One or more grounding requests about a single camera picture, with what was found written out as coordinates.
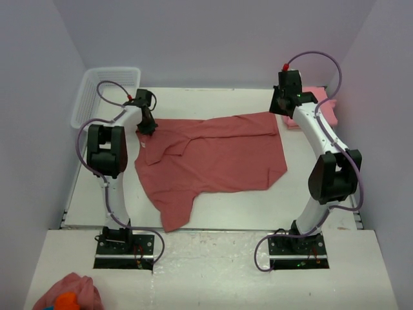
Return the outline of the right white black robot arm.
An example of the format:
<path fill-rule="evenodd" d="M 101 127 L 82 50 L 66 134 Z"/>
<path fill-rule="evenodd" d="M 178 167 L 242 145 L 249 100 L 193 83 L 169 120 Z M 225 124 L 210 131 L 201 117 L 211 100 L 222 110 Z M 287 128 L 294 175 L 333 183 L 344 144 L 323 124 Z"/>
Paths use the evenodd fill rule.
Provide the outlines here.
<path fill-rule="evenodd" d="M 309 201 L 291 229 L 300 238 L 318 234 L 331 211 L 350 210 L 340 203 L 358 187 L 361 153 L 349 149 L 336 136 L 321 113 L 315 95 L 303 91 L 301 74 L 297 70 L 284 68 L 278 72 L 269 111 L 294 120 L 316 156 L 307 182 Z"/>

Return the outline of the red polo t shirt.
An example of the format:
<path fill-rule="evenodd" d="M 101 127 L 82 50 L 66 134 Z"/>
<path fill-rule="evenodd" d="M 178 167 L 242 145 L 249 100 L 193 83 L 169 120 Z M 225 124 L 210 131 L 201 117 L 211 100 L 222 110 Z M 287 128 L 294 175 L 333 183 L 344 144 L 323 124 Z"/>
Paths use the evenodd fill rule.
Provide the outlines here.
<path fill-rule="evenodd" d="M 201 193 L 263 191 L 287 172 L 275 115 L 159 119 L 151 136 L 136 132 L 135 168 L 166 232 L 190 221 Z"/>

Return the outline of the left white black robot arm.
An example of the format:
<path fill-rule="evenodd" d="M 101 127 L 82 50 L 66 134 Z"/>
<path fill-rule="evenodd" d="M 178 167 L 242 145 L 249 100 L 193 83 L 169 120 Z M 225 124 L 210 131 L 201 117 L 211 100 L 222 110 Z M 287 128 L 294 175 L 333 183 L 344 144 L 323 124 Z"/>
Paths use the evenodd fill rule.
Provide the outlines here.
<path fill-rule="evenodd" d="M 103 190 L 106 219 L 101 233 L 104 243 L 130 243 L 132 229 L 125 206 L 123 176 L 128 164 L 125 121 L 127 114 L 141 112 L 137 128 L 146 135 L 155 132 L 152 111 L 156 107 L 156 95 L 146 89 L 136 90 L 129 96 L 121 112 L 110 121 L 100 119 L 88 126 L 86 164 L 97 177 Z"/>

